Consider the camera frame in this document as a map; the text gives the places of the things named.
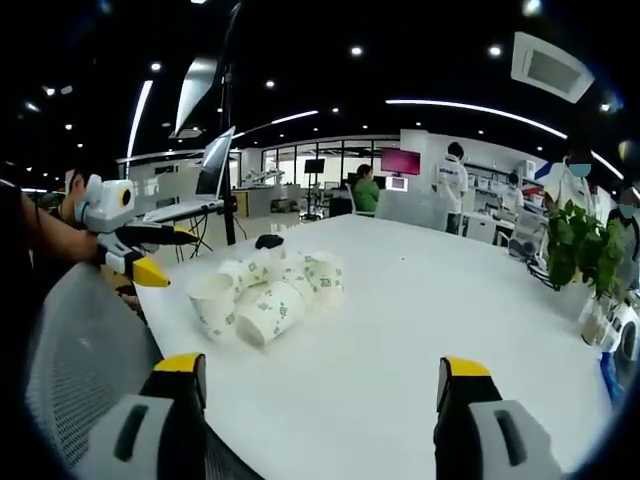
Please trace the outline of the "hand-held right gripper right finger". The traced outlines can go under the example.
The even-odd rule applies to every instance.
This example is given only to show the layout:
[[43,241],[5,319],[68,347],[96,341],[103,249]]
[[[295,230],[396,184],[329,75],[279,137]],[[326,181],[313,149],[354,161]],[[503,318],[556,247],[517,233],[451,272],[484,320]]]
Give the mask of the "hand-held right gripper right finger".
[[482,364],[440,359],[434,427],[438,479],[561,479],[551,437],[517,401],[505,400]]

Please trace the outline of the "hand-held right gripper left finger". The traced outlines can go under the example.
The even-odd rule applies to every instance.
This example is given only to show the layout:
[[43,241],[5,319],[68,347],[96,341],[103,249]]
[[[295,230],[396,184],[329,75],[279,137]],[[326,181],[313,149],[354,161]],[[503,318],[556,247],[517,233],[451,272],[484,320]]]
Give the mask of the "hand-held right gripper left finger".
[[206,477],[206,357],[167,357],[92,427],[78,479]]

